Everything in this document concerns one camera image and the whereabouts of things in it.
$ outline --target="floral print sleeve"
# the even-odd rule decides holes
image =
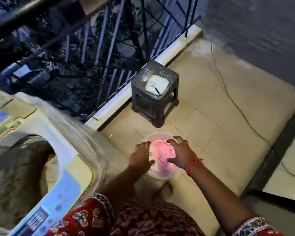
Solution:
[[[261,217],[255,217],[244,222],[232,236],[283,236],[273,226]]]
[[[96,193],[66,214],[45,236],[107,236],[113,223],[109,200]]]

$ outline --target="plastic tub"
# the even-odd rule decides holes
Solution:
[[[158,132],[152,133],[151,135],[147,136],[143,141],[144,142],[147,142],[147,141],[152,142],[157,139],[162,139],[162,140],[167,141],[169,139],[174,139],[174,138],[173,138],[173,135],[171,135],[167,132],[158,131]],[[177,166],[173,165],[173,168],[171,170],[167,171],[166,174],[159,174],[158,172],[152,171],[151,169],[148,171],[148,174],[157,180],[168,181],[176,175],[178,170],[179,170],[179,168]]]

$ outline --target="stool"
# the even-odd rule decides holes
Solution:
[[[145,90],[145,85],[151,75],[158,75],[169,81],[166,90],[160,96]],[[165,117],[179,103],[178,83],[179,74],[154,60],[150,60],[131,81],[132,110],[143,114],[154,127],[162,127]]]

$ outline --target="washing machine control panel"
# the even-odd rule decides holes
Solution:
[[[67,171],[8,236],[42,236],[70,210],[80,193],[80,185]]]

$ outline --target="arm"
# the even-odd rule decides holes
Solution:
[[[190,162],[197,159],[197,156],[186,140],[181,137],[174,138],[178,140],[178,143],[173,139],[168,142],[174,147],[176,158],[167,159],[167,161],[185,170]],[[192,164],[189,167],[189,174],[204,194],[227,235],[232,234],[242,223],[256,216],[202,163]]]
[[[107,236],[114,223],[114,213],[122,202],[134,194],[134,183],[146,173],[154,161],[149,161],[150,142],[138,144],[129,158],[129,165],[97,193],[67,213],[45,236]]]

